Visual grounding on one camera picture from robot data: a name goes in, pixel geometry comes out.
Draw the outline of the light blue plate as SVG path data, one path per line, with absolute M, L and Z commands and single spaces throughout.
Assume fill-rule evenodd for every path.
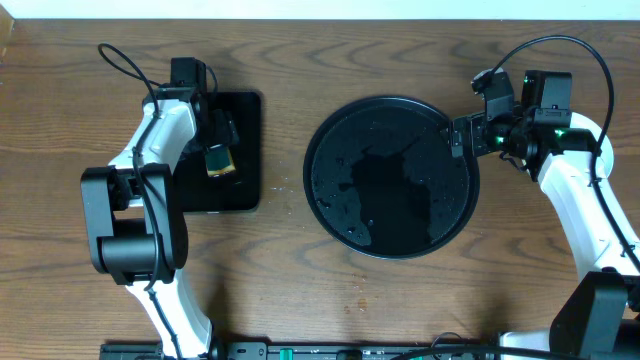
M 571 128 L 580 128 L 589 130 L 595 137 L 599 139 L 602 129 L 601 127 L 591 120 L 590 118 L 578 113 L 573 112 L 571 117 Z M 601 152 L 596 161 L 596 174 L 599 178 L 608 178 L 614 167 L 614 152 L 611 141 L 608 136 L 605 136 L 603 144 L 601 145 Z

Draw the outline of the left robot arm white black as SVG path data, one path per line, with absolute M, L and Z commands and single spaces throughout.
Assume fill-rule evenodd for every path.
M 174 58 L 168 83 L 148 88 L 143 118 L 122 152 L 81 176 L 93 266 L 126 288 L 161 337 L 162 359 L 218 359 L 212 321 L 198 305 L 184 266 L 188 231 L 173 175 L 194 156 L 214 161 L 214 175 L 233 169 L 230 116 L 211 112 L 212 69 Z

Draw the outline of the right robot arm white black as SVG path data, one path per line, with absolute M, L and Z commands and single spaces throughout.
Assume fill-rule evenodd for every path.
M 498 152 L 528 173 L 551 202 L 570 246 L 579 284 L 546 330 L 505 332 L 502 347 L 583 359 L 636 359 L 639 239 L 608 177 L 614 153 L 599 125 L 570 108 L 568 72 L 529 70 L 522 96 L 506 72 L 487 69 L 472 81 L 483 111 L 445 130 L 456 157 Z

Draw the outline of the yellow green sponge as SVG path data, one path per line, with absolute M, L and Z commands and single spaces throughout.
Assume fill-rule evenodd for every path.
M 209 177 L 226 176 L 236 171 L 232 154 L 226 146 L 218 146 L 209 150 L 205 154 L 204 160 Z

